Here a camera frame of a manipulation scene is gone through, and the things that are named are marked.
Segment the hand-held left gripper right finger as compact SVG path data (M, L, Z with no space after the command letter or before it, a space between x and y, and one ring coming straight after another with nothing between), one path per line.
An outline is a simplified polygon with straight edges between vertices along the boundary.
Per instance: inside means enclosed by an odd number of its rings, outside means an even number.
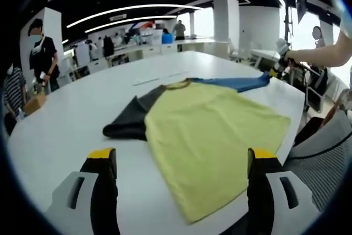
M248 234L303 234L320 212L312 191L277 156L248 149Z

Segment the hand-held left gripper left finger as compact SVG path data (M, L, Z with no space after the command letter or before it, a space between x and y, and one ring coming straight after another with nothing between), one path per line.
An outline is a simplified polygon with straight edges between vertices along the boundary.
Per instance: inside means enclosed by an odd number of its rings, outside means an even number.
M53 191L46 219L61 234L120 234L116 150L90 153Z

